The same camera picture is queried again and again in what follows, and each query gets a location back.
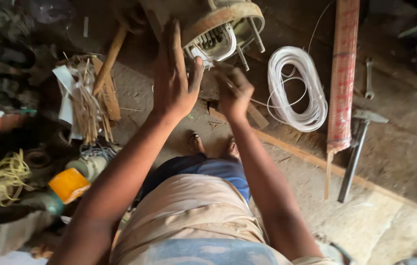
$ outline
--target blue shorts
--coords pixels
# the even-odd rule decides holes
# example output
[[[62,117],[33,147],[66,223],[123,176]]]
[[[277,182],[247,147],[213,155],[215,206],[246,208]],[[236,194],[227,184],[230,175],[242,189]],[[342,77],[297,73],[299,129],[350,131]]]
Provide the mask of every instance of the blue shorts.
[[[194,156],[176,157],[164,162],[144,180],[141,187],[141,199],[166,179],[179,174],[203,174],[220,177],[233,184],[247,202],[251,198],[243,165],[237,158],[226,156],[219,159],[209,159],[204,153],[199,153]]]

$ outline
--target person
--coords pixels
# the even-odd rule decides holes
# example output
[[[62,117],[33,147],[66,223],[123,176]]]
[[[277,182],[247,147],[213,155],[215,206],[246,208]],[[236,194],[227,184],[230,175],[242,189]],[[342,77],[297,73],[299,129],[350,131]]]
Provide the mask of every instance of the person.
[[[247,121],[254,87],[239,68],[222,66],[218,73],[220,106],[235,138],[227,154],[208,159],[194,134],[198,154],[171,159],[145,179],[200,89],[202,59],[194,59],[187,78],[180,35],[177,20],[164,28],[153,110],[86,192],[48,264],[333,264],[318,249],[287,180]],[[140,187],[143,199],[112,249]],[[248,208],[251,196],[265,231]]]

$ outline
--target hand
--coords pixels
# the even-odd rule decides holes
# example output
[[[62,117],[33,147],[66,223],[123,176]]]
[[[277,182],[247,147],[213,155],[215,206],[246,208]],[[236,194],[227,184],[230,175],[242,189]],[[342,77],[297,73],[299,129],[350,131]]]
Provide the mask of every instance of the hand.
[[[164,27],[155,63],[152,113],[177,122],[188,115],[199,95],[203,69],[202,58],[195,57],[187,80],[181,27],[178,20],[170,20]]]
[[[254,86],[238,67],[217,62],[216,77],[220,86],[220,107],[228,121],[246,120],[247,106],[251,101]]]

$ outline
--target clutter pile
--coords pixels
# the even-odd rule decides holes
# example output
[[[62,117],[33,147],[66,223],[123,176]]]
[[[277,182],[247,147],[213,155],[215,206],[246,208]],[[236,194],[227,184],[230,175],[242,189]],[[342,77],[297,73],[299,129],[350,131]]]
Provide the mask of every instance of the clutter pile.
[[[63,226],[121,149],[111,73],[94,91],[102,61],[31,37],[74,15],[67,0],[0,0],[0,256]]]

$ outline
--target orange container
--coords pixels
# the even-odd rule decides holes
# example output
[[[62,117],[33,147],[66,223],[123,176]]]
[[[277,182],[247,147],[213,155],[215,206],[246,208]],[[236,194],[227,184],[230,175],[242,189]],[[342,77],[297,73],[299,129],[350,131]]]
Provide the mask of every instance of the orange container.
[[[60,197],[64,204],[74,201],[91,187],[88,180],[75,168],[69,168],[52,178],[50,188]]]

